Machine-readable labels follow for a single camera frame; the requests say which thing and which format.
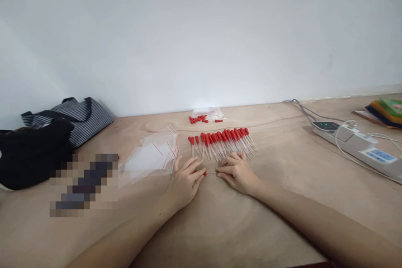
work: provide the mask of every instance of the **forearm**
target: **forearm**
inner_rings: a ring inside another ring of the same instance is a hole
[[[347,267],[400,267],[401,249],[367,227],[314,200],[262,183],[253,196]]]
[[[126,221],[90,246],[67,268],[128,267],[155,232],[176,211],[176,207],[162,197],[144,213]]]

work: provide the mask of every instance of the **power cord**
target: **power cord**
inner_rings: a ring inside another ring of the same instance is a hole
[[[392,139],[392,138],[390,138],[389,136],[387,136],[387,135],[385,135],[385,134],[381,134],[381,133],[374,133],[374,134],[372,134],[372,137],[377,137],[377,138],[382,138],[382,139],[389,139],[389,140],[391,140],[392,142],[402,142],[402,140]]]
[[[388,135],[381,134],[381,133],[373,133],[373,134],[370,134],[370,135],[373,136],[373,137],[378,137],[378,138],[383,138],[383,139],[389,139],[389,140],[392,142],[392,144],[393,144],[399,151],[402,152],[402,149],[395,143],[395,142],[402,142],[402,141],[392,139],[392,138],[389,137]]]
[[[354,122],[355,124],[357,123],[357,122],[354,121],[354,120],[349,120],[349,121],[345,121],[343,124],[341,124],[340,127],[342,127],[344,124],[348,124],[348,123],[351,123],[351,122]],[[344,152],[344,151],[340,148],[340,146],[339,146],[339,144],[338,144],[338,132],[339,132],[340,127],[339,127],[339,128],[336,130],[336,132],[335,132],[335,144],[336,144],[336,146],[338,147],[338,149],[339,149],[349,160],[353,161],[354,163],[358,164],[359,166],[362,166],[362,167],[365,168],[365,169],[368,169],[368,170],[371,171],[371,172],[374,172],[374,173],[376,173],[376,174],[378,174],[378,175],[380,175],[380,176],[383,176],[383,177],[385,177],[385,178],[387,178],[387,179],[389,179],[389,180],[391,180],[391,181],[394,181],[394,182],[396,182],[396,183],[402,184],[402,182],[399,182],[398,180],[392,179],[391,177],[388,177],[388,176],[384,175],[383,173],[380,173],[380,172],[377,172],[376,170],[373,170],[371,167],[368,167],[368,166],[365,166],[365,165],[361,164],[360,162],[358,162],[358,161],[354,160],[352,157],[350,157],[346,152]],[[402,152],[402,150],[399,148],[399,146],[397,146],[397,145],[393,142],[393,139],[391,139],[391,138],[389,138],[389,139],[390,139],[390,140],[392,141],[392,143]]]
[[[291,101],[290,101],[290,100],[284,100],[283,103],[295,103],[295,104],[299,105],[300,108],[302,108],[302,111],[303,111],[306,115],[312,117],[312,118],[314,119],[314,121],[319,121],[319,120],[317,120],[317,119],[316,119],[315,117],[313,117],[312,115],[308,114],[306,111],[303,110],[303,108],[306,109],[306,110],[308,110],[308,111],[310,111],[310,112],[312,112],[313,114],[315,114],[315,115],[317,115],[317,116],[319,116],[319,117],[321,117],[321,118],[345,122],[343,119],[338,119],[338,118],[333,118],[333,117],[327,117],[327,116],[319,115],[319,114],[315,113],[313,110],[308,109],[306,106],[302,105],[297,99],[293,99],[293,100],[291,100]]]

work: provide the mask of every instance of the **black bag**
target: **black bag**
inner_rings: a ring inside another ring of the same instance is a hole
[[[66,98],[52,110],[36,114],[28,111],[21,114],[21,117],[26,126],[38,128],[52,119],[64,119],[70,122],[74,126],[70,137],[74,148],[78,148],[113,122],[113,117],[91,97],[87,97],[81,103],[75,98]]]
[[[72,161],[69,141],[74,126],[54,120],[40,128],[16,131],[0,130],[0,183],[10,190],[20,190],[53,177]]]

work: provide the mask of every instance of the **white wall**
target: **white wall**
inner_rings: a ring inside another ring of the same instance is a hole
[[[402,0],[0,0],[0,128],[402,90]]]

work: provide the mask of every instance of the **clear plastic bag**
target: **clear plastic bag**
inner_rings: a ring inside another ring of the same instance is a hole
[[[206,120],[223,119],[223,113],[220,107],[207,107],[193,109],[193,118],[197,118],[200,115],[206,115]]]
[[[141,139],[142,147],[136,148],[120,167],[119,185],[124,186],[150,175],[173,173],[179,153],[178,133],[172,127]]]

